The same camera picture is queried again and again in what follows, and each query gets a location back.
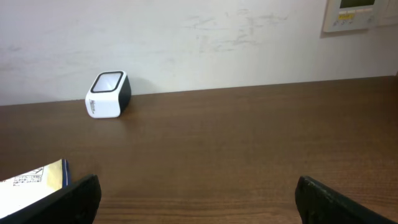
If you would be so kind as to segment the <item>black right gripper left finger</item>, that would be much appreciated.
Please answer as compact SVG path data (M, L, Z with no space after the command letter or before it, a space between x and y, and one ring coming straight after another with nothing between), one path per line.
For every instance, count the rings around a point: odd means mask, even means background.
M92 224L101 201L97 175L90 174L1 219L2 224Z

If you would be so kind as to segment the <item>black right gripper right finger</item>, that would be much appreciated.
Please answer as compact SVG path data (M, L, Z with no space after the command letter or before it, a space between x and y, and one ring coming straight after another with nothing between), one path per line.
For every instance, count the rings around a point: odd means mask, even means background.
M397 224L309 176L299 178L295 204L303 224Z

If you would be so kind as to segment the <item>yellow snack bag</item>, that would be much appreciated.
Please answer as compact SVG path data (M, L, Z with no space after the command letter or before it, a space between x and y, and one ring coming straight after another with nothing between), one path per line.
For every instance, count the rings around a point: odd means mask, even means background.
M68 161L60 159L1 181L1 218L11 215L71 182Z

